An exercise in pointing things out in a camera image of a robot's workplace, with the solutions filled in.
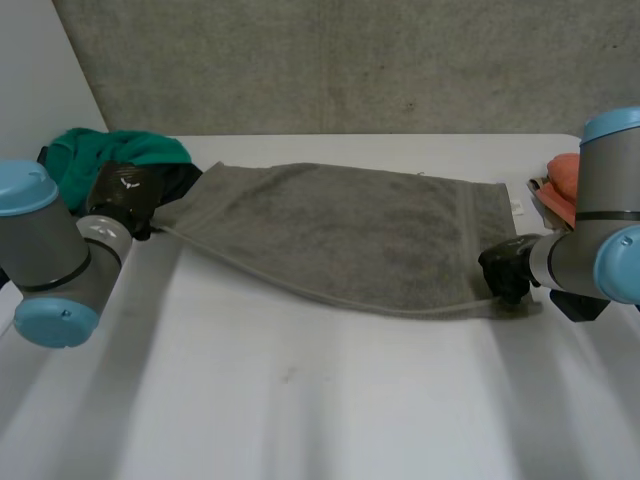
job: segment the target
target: concrete wall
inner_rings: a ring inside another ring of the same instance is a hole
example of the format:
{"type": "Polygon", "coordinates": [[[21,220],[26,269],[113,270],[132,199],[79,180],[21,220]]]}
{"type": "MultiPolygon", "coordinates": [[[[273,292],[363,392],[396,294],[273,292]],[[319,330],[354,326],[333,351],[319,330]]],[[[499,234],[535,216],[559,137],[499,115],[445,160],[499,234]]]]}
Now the concrete wall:
{"type": "Polygon", "coordinates": [[[111,128],[556,132],[640,103],[629,0],[55,0],[111,128]]]}

